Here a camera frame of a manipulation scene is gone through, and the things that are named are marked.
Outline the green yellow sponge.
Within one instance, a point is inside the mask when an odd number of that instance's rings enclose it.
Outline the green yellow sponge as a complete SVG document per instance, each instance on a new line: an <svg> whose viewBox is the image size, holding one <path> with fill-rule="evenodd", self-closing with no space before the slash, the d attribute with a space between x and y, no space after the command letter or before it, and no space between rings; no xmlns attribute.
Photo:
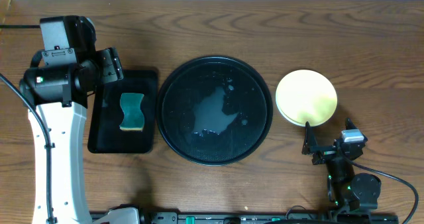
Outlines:
<svg viewBox="0 0 424 224"><path fill-rule="evenodd" d="M144 113L141 109L144 95L142 93L122 93L120 107L123 120L119 125L122 131L143 131L145 125Z"/></svg>

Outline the yellow plate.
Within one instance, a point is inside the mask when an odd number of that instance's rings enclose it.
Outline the yellow plate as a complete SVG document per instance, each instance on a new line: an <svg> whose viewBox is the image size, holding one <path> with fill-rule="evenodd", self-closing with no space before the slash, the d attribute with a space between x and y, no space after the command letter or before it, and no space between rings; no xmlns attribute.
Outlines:
<svg viewBox="0 0 424 224"><path fill-rule="evenodd" d="M312 127L327 122L338 103L333 84L313 70L295 70L286 74L276 88L276 106L289 118L307 121Z"/></svg>

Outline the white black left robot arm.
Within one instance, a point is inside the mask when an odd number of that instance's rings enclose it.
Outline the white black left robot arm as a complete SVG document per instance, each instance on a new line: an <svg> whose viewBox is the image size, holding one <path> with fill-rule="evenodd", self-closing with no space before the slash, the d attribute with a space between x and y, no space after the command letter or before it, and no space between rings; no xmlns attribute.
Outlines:
<svg viewBox="0 0 424 224"><path fill-rule="evenodd" d="M85 197L87 94L123 78L115 48L39 50L20 81L34 138L33 223L93 223Z"/></svg>

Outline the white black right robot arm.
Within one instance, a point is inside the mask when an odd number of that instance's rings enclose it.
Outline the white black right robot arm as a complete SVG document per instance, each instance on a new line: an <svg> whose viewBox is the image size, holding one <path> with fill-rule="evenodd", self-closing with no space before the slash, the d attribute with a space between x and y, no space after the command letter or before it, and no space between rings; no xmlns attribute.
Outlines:
<svg viewBox="0 0 424 224"><path fill-rule="evenodd" d="M329 211L329 219L340 222L343 216L356 215L370 218L370 212L377 209L381 193L381 180L372 174L355 173L353 160L363 155L362 149L368 139L350 119L345 121L346 129L332 145L320 146L313 133L313 127L305 124L305 139L301 153L312 156L312 164L327 167L327 194L336 208Z"/></svg>

